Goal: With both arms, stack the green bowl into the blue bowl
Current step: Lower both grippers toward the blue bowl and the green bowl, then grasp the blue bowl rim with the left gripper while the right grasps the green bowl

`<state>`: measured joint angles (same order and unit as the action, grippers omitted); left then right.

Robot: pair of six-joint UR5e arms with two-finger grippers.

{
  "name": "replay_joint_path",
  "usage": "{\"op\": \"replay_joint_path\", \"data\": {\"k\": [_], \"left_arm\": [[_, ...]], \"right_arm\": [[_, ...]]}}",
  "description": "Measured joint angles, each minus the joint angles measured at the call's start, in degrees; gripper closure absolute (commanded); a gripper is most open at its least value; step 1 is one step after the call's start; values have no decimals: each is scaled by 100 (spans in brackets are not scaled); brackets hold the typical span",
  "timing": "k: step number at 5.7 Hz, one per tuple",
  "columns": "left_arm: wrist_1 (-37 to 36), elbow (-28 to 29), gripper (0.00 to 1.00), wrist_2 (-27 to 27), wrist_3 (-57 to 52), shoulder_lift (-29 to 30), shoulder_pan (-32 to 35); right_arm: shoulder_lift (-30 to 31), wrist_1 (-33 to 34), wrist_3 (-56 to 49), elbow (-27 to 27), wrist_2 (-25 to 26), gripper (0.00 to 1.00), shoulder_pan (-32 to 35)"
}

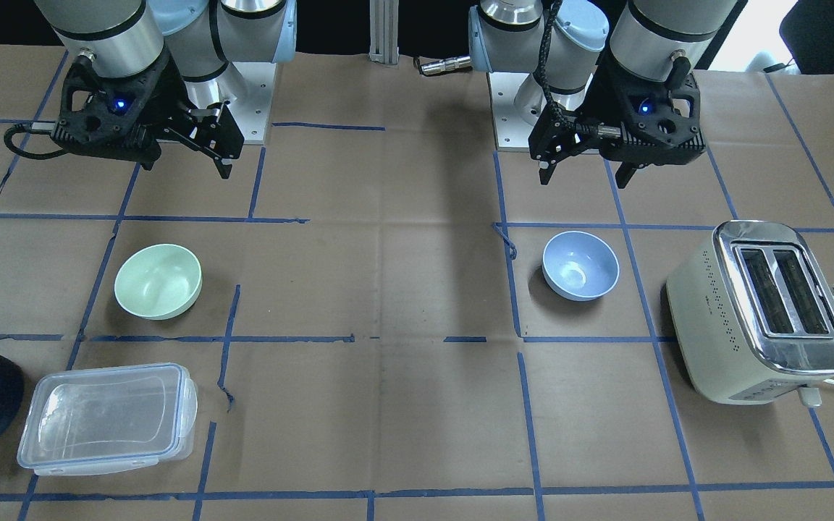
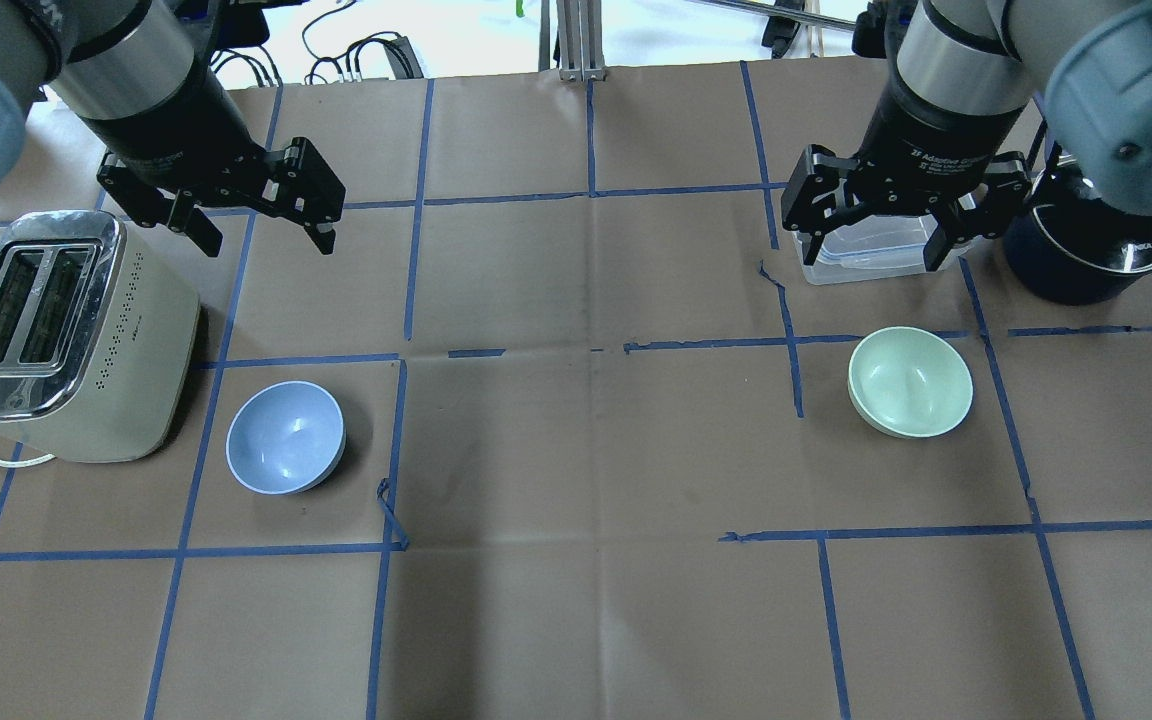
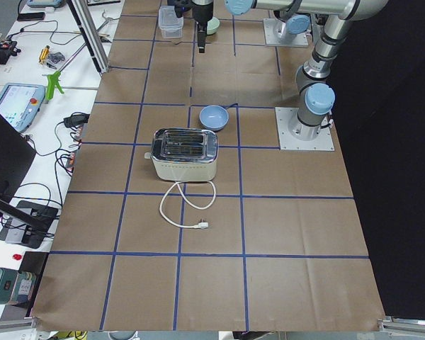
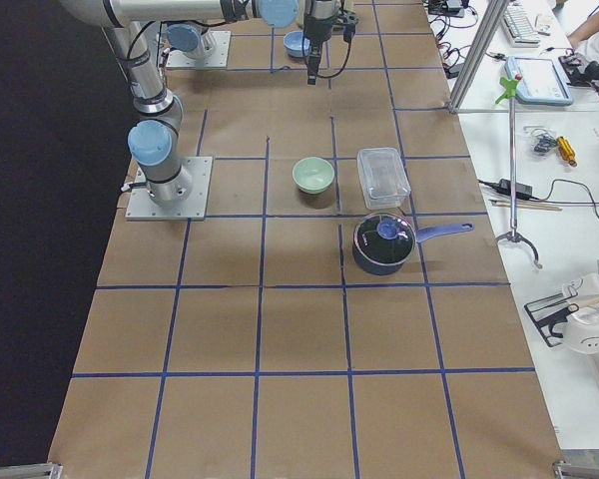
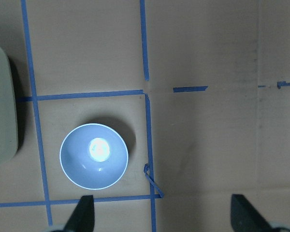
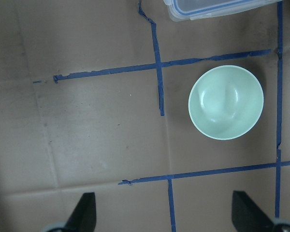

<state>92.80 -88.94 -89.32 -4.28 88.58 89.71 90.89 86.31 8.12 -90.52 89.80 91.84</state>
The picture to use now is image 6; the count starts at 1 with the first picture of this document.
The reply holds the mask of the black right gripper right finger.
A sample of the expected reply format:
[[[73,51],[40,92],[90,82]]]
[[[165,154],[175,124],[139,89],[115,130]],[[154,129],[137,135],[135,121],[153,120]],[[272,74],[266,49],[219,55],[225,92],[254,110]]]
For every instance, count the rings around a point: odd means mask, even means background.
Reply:
[[[237,232],[278,232],[274,222],[244,191],[232,194],[232,223]]]

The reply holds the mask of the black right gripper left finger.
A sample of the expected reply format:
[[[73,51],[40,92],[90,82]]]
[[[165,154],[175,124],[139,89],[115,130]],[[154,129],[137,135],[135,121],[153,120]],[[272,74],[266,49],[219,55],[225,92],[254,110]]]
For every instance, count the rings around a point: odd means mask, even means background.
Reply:
[[[65,232],[93,232],[96,227],[94,192],[84,193],[63,227]]]

